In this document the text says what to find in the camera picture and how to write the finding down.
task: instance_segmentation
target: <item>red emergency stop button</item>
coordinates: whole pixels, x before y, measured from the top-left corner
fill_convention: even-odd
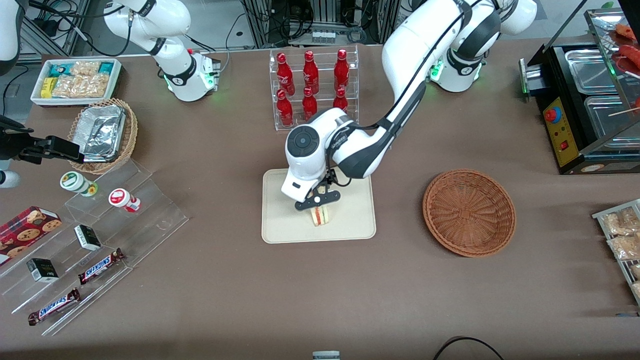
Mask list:
[[[555,124],[560,121],[562,116],[562,110],[557,106],[545,111],[545,120],[550,122],[551,124]]]

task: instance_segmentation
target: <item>acrylic bottle rack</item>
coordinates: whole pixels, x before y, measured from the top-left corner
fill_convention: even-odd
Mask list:
[[[99,189],[93,197],[75,195],[56,211],[63,225],[54,234],[41,239],[0,268],[3,301],[15,316],[24,319],[25,328],[32,328],[32,331],[43,336],[55,335],[189,220],[160,191],[151,179],[151,173],[133,160],[110,170],[95,181]],[[128,213],[111,206],[107,198],[115,188],[125,188],[139,198],[140,210]],[[74,232],[78,224],[93,228],[102,244],[100,250],[89,251],[80,247]],[[78,274],[117,248],[122,250],[126,258],[92,281],[80,285]],[[51,260],[60,278],[50,284],[34,281],[26,265],[31,258]],[[80,303],[63,308],[36,326],[28,325],[30,313],[68,294],[73,288],[80,292]]]
[[[338,50],[345,49],[347,51],[347,62],[349,63],[349,85],[346,88],[345,98],[347,99],[349,106],[347,107],[347,115],[355,122],[360,120],[360,89],[358,78],[358,47],[357,46],[342,46],[342,47],[311,47],[309,48],[314,52],[314,59],[318,66],[320,91],[315,94],[318,104],[318,111],[327,110],[333,107],[333,100],[335,98],[335,89],[333,87],[333,68],[338,57]],[[293,125],[284,126],[278,116],[278,108],[276,103],[278,98],[276,92],[280,88],[278,82],[278,62],[276,61],[276,55],[278,53],[284,53],[287,56],[287,63],[293,71],[293,83],[296,87],[296,92],[293,96],[289,96],[293,107]],[[302,69],[305,66],[305,56],[293,49],[278,49],[272,50],[269,54],[269,78],[271,80],[271,102],[273,103],[273,119],[276,130],[291,130],[299,124],[304,124],[305,117],[302,110],[302,99],[304,98],[303,89],[305,88],[305,81],[302,75]]]

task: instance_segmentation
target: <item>snickers wrapper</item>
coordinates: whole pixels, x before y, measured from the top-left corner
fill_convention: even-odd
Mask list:
[[[80,302],[80,292],[78,289],[74,288],[70,293],[61,297],[60,299],[52,302],[47,307],[43,307],[39,311],[34,311],[29,314],[29,325],[34,326],[37,323],[41,322],[47,316],[60,311],[64,307],[67,307],[69,304],[73,304],[75,302]]]
[[[102,272],[113,266],[122,258],[124,258],[124,254],[122,254],[120,248],[117,248],[114,252],[110,253],[109,256],[100,260],[99,263],[91,266],[89,270],[83,272],[82,274],[79,274],[78,278],[80,279],[80,284],[86,284],[89,280],[100,275]]]

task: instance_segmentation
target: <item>yogurt cup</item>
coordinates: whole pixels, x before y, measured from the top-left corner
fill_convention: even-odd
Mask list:
[[[84,197],[94,196],[98,192],[98,184],[87,180],[82,174],[70,171],[60,178],[60,187],[70,192],[79,193]]]
[[[109,203],[116,208],[124,208],[130,213],[140,210],[140,199],[135,198],[131,193],[122,188],[113,190],[109,194]]]

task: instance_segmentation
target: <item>cookie box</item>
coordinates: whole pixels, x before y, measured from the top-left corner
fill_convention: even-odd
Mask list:
[[[51,67],[74,63],[75,61],[99,61],[102,63],[112,63],[113,68],[111,68],[111,73],[109,75],[109,82],[107,83],[107,89],[104,92],[102,97],[83,97],[77,99],[62,99],[62,98],[46,98],[42,97],[41,90],[42,86],[45,84],[45,79],[49,77],[49,73],[51,72]],[[120,69],[122,65],[117,59],[113,58],[65,58],[65,59],[57,59],[57,60],[47,60],[42,64],[42,70],[40,70],[40,75],[38,76],[38,80],[36,81],[36,85],[33,87],[33,91],[31,93],[31,101],[42,107],[50,107],[50,106],[79,106],[79,105],[89,105],[95,102],[99,102],[101,100],[108,100],[113,96],[113,92],[115,91],[116,84],[118,82],[118,76],[120,75]]]
[[[61,224],[58,214],[31,206],[0,226],[0,266]]]

